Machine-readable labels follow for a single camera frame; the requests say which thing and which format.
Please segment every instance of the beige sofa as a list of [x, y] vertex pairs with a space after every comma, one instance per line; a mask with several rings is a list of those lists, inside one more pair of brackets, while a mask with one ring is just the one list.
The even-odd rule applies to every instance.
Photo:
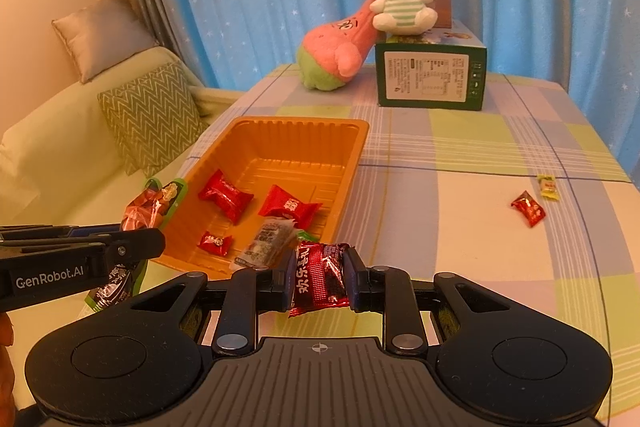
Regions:
[[[179, 60], [165, 48], [152, 48], [58, 93], [8, 129], [0, 143], [0, 224], [94, 225], [117, 223], [124, 207], [146, 180], [142, 171], [127, 176], [97, 94]], [[201, 118], [211, 123], [240, 92], [207, 89], [185, 66]], [[156, 174], [163, 183], [177, 174], [189, 151]], [[150, 263], [143, 289], [176, 272]], [[10, 356], [16, 372], [19, 408], [33, 403], [24, 381], [24, 360], [37, 340], [78, 317], [84, 294], [10, 313], [15, 341]]]

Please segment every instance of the candy wrapper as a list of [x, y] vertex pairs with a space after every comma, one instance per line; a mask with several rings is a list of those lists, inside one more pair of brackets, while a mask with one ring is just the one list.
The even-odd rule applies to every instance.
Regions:
[[[149, 179], [140, 195], [127, 205], [120, 229], [162, 229], [186, 192], [184, 180], [177, 179], [162, 187], [157, 179]], [[94, 312], [122, 302], [140, 292], [145, 273], [146, 261], [117, 264], [109, 274], [109, 283], [91, 290], [84, 301]]]
[[322, 203], [303, 203], [286, 190], [272, 185], [258, 215], [293, 219], [298, 229], [306, 230], [321, 206]]
[[244, 212], [253, 194], [242, 192], [225, 180], [218, 169], [198, 194], [201, 200], [213, 201], [233, 224], [236, 224]]
[[295, 235], [293, 219], [268, 217], [254, 240], [230, 264], [232, 271], [254, 266], [271, 266]]
[[558, 188], [556, 187], [556, 177], [546, 176], [540, 174], [538, 176], [538, 183], [540, 183], [540, 194], [547, 200], [560, 201], [560, 194], [558, 194]]
[[546, 216], [545, 209], [526, 190], [511, 203], [511, 206], [524, 214], [530, 227], [535, 227]]
[[198, 248], [202, 248], [204, 251], [212, 253], [213, 255], [224, 257], [229, 253], [231, 241], [233, 241], [233, 238], [230, 235], [219, 237], [212, 233], [205, 232], [198, 244]]
[[296, 273], [289, 317], [349, 305], [342, 254], [349, 245], [302, 241], [296, 248]]

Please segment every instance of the plastic tray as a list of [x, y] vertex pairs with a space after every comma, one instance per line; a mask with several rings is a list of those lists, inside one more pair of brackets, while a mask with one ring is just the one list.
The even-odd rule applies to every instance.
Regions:
[[[163, 230], [166, 248], [158, 262], [180, 271], [203, 271], [210, 279], [230, 275], [229, 259], [254, 238], [258, 211], [276, 184], [305, 203], [321, 202], [307, 232], [332, 243], [369, 131], [363, 120], [263, 118], [234, 120], [185, 177], [188, 193]], [[198, 192], [221, 169], [244, 192], [254, 194], [236, 225]], [[209, 232], [234, 238], [227, 257], [198, 248]]]

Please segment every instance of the green box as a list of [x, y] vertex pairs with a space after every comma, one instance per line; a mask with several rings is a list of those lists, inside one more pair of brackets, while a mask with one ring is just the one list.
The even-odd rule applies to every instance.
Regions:
[[376, 43], [376, 76], [384, 107], [479, 111], [486, 47], [458, 21], [418, 36], [388, 36]]

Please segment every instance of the table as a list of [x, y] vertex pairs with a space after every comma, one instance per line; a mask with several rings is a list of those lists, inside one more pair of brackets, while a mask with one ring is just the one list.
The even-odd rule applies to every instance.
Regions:
[[[614, 363], [599, 419], [640, 425], [640, 193], [564, 90], [489, 73], [482, 112], [386, 108], [372, 66], [333, 92], [305, 89], [298, 73], [286, 64], [262, 79], [202, 135], [180, 174], [240, 116], [368, 121], [337, 240], [368, 266], [425, 280], [456, 272], [589, 333]], [[559, 202], [540, 198], [542, 173], [558, 179]], [[533, 229], [510, 207], [523, 190], [547, 212]], [[269, 315], [261, 334], [382, 334], [380, 315], [349, 309]]]

